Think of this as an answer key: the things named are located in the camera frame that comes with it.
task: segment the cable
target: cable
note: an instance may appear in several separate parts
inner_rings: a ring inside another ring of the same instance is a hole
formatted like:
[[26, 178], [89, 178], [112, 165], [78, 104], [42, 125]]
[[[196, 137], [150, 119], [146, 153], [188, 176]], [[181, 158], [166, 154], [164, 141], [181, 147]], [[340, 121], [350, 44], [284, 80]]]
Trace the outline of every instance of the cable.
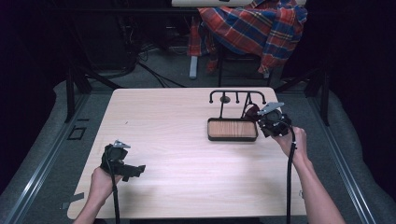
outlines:
[[114, 198], [114, 210], [116, 213], [116, 223], [120, 224], [119, 190], [117, 189], [116, 177], [114, 176], [113, 167], [108, 162], [107, 150], [106, 150], [106, 162], [107, 162], [108, 170], [110, 171], [111, 182], [113, 183], [113, 198]]
[[183, 86], [183, 85], [181, 85], [181, 84], [179, 84], [179, 83], [177, 83], [177, 82], [175, 82], [175, 81], [173, 81], [173, 80], [171, 80], [171, 79], [169, 79], [169, 78], [167, 78], [167, 77], [163, 77], [163, 76], [159, 75], [158, 73], [154, 72], [154, 71], [151, 70], [149, 67], [147, 67], [146, 65], [144, 65], [144, 64], [142, 64], [142, 63], [140, 63], [140, 62], [137, 62], [137, 64], [139, 64], [139, 65], [142, 66], [144, 69], [148, 70], [152, 75], [154, 75], [154, 76], [158, 79], [158, 81], [161, 83], [161, 85], [162, 85], [163, 87], [165, 87], [165, 85], [166, 85], [167, 87], [169, 87], [169, 86], [163, 81], [163, 80], [165, 79], [165, 80], [167, 80], [167, 81], [169, 81], [169, 82], [171, 82], [171, 83], [173, 83], [173, 84], [175, 84], [175, 85], [178, 85], [179, 87], [186, 88], [186, 86]]
[[291, 166], [293, 162], [294, 150], [296, 149], [296, 136], [293, 127], [289, 126], [291, 132], [291, 146], [288, 159], [288, 176], [287, 176], [287, 208], [286, 208], [286, 223], [290, 224], [291, 220]]

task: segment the human hand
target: human hand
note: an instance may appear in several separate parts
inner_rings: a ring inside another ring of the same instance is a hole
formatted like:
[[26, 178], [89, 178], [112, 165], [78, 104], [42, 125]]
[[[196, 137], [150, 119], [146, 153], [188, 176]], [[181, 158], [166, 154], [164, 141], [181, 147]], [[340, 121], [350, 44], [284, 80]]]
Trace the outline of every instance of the human hand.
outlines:
[[[306, 133], [305, 130], [298, 127], [293, 127], [295, 134], [296, 149], [293, 155], [293, 163], [299, 163], [301, 161], [308, 161], [308, 156], [306, 154]], [[292, 143], [292, 136], [289, 131], [288, 134], [284, 136], [273, 137], [282, 148], [286, 156], [290, 154], [290, 148]]]
[[[116, 184], [122, 179], [121, 175], [115, 176]], [[97, 167], [92, 173], [90, 194], [74, 224], [93, 223], [99, 210], [113, 191], [111, 176], [102, 168]]]
[[[121, 175], [115, 176], [116, 184], [122, 179]], [[92, 173], [90, 194], [88, 201], [98, 205], [105, 204], [106, 199], [113, 191], [113, 182], [110, 174], [106, 173], [102, 168], [96, 167]]]

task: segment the plaid cloth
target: plaid cloth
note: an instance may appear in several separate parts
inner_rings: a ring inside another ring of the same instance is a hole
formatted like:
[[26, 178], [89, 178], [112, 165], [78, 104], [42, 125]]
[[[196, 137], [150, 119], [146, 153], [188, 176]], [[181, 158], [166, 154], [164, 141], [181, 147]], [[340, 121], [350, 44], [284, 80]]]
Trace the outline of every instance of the plaid cloth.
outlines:
[[243, 8], [198, 8], [188, 55], [216, 54], [217, 41], [237, 54], [262, 57], [260, 73], [282, 65], [300, 41], [307, 11], [295, 0], [254, 0]]

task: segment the black cable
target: black cable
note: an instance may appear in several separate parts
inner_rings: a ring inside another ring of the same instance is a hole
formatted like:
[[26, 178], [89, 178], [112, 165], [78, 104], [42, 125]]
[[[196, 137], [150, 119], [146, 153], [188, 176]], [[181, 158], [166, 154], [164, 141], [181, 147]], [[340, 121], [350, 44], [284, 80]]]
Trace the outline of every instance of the black cable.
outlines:
[[108, 170], [111, 176], [111, 182], [113, 183], [113, 198], [114, 198], [114, 210], [116, 213], [116, 223], [120, 224], [120, 208], [119, 208], [119, 190], [117, 189], [116, 177], [114, 176], [113, 167], [108, 162], [108, 156], [106, 151], [106, 162]]
[[128, 68], [126, 68], [126, 69], [124, 69], [124, 70], [122, 70], [122, 71], [120, 71], [119, 73], [116, 73], [116, 74], [112, 74], [112, 75], [100, 74], [100, 75], [101, 75], [101, 77], [105, 77], [107, 79], [112, 79], [112, 78], [116, 78], [116, 77], [125, 77], [126, 75], [132, 73], [133, 71], [134, 71], [134, 67], [129, 66]]
[[148, 70], [152, 75], [154, 75], [154, 76], [159, 80], [159, 82], [161, 83], [161, 85], [163, 85], [163, 87], [164, 87], [164, 85], [166, 85], [166, 84], [163, 84], [163, 83], [160, 81], [160, 79], [165, 79], [165, 80], [167, 80], [167, 81], [169, 81], [169, 82], [172, 82], [172, 83], [175, 84], [175, 85], [178, 85], [179, 87], [186, 88], [186, 86], [183, 86], [183, 85], [181, 85], [181, 84], [179, 84], [179, 83], [177, 83], [177, 82], [175, 82], [175, 81], [173, 81], [173, 80], [171, 80], [171, 79], [169, 79], [169, 78], [167, 78], [167, 77], [163, 77], [163, 76], [159, 75], [158, 73], [154, 72], [154, 71], [151, 70], [149, 67], [147, 67], [146, 65], [144, 65], [144, 64], [142, 64], [142, 63], [140, 63], [140, 62], [137, 62], [137, 64], [139, 64], [139, 65], [142, 66], [144, 69]]
[[291, 132], [291, 146], [290, 146], [290, 154], [288, 159], [288, 174], [287, 174], [287, 207], [286, 207], [286, 223], [290, 224], [291, 222], [291, 166], [293, 163], [294, 150], [296, 149], [296, 136], [293, 130], [293, 127], [289, 125], [289, 129]]

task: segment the floor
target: floor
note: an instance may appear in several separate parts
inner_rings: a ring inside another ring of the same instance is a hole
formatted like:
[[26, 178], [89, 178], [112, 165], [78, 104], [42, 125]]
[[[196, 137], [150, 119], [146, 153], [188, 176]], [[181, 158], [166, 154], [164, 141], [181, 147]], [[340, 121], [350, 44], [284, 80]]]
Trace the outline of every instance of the floor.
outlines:
[[[217, 87], [217, 73], [207, 74], [207, 58], [198, 61], [197, 78], [190, 79], [191, 58], [183, 48], [168, 51], [152, 49], [142, 53], [140, 62], [158, 75], [167, 77], [189, 88]], [[224, 76], [246, 77], [248, 72], [257, 76], [254, 66], [226, 63]], [[103, 76], [110, 71], [97, 70]], [[276, 69], [271, 87], [285, 83], [280, 78], [281, 68]], [[112, 76], [110, 80], [125, 88], [162, 88], [159, 80], [142, 66], [125, 76]], [[0, 197], [0, 223], [70, 223], [67, 206], [74, 194], [79, 175], [91, 150], [101, 119], [112, 90], [95, 79], [89, 79], [91, 94], [76, 90], [76, 114], [68, 122], [66, 118], [65, 83], [54, 90], [57, 102], [45, 127], [30, 153], [21, 165], [8, 188]], [[177, 85], [165, 81], [170, 88]], [[264, 86], [265, 81], [237, 79], [224, 80], [225, 86]], [[396, 220], [396, 203], [374, 182], [370, 171], [361, 160], [361, 146], [353, 126], [337, 97], [331, 93], [329, 102], [330, 126], [325, 126], [318, 115], [319, 100], [306, 98], [302, 82], [276, 96], [285, 102], [283, 108], [294, 125], [304, 127], [309, 134], [308, 156], [314, 162], [318, 176], [332, 195], [347, 223], [392, 223]], [[70, 140], [76, 127], [84, 127], [79, 140]], [[293, 217], [293, 223], [306, 223], [306, 217]], [[170, 220], [154, 220], [150, 223], [169, 223]], [[226, 223], [246, 223], [244, 219], [224, 220]], [[284, 223], [285, 217], [261, 217], [262, 223]]]

